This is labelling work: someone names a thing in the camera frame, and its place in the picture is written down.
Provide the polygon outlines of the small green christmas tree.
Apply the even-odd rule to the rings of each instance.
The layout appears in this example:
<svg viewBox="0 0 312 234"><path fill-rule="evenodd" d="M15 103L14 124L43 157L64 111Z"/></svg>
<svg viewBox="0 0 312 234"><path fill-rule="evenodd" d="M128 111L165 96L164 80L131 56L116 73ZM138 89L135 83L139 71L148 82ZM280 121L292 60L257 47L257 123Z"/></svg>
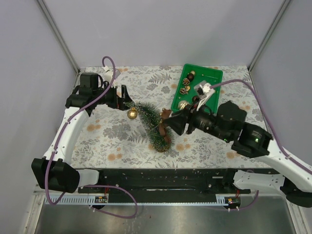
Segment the small green christmas tree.
<svg viewBox="0 0 312 234"><path fill-rule="evenodd" d="M135 107L137 109L139 120L153 148L159 153L169 150L173 143L173 133L169 127L166 127L168 135L171 138L171 144L166 143L160 135L158 125L160 122L161 110L150 102L131 103L129 107Z"/></svg>

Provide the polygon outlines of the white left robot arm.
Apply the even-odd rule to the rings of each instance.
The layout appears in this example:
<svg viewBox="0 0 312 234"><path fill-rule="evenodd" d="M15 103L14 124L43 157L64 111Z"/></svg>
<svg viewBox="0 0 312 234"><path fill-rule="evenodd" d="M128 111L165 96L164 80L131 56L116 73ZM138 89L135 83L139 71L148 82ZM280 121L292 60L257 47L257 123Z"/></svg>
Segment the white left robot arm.
<svg viewBox="0 0 312 234"><path fill-rule="evenodd" d="M127 87L121 86L121 95L113 78L119 71L108 70L104 76L97 73L82 73L80 84L67 98L63 120L59 130L42 158L34 158L31 168L40 188L52 191L73 193L77 188L89 185L96 193L105 189L106 181L95 169L71 167L72 154L80 132L92 111L98 105L107 105L112 109L128 110L131 102Z"/></svg>

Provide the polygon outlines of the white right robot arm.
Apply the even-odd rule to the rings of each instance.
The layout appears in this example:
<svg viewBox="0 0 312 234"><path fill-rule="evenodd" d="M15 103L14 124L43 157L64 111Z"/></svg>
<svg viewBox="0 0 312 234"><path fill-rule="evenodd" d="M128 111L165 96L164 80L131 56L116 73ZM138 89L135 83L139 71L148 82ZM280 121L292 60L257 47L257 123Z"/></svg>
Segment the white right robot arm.
<svg viewBox="0 0 312 234"><path fill-rule="evenodd" d="M199 129L226 143L239 155L258 159L276 170L276 174L248 173L229 169L222 180L223 190L262 190L277 192L291 203L310 208L312 206L312 168L303 165L294 156L286 156L279 149L276 139L263 128L245 122L246 111L227 101L216 114L205 111L197 103L172 113L164 109L160 115L163 127L170 127L178 135L191 134Z"/></svg>

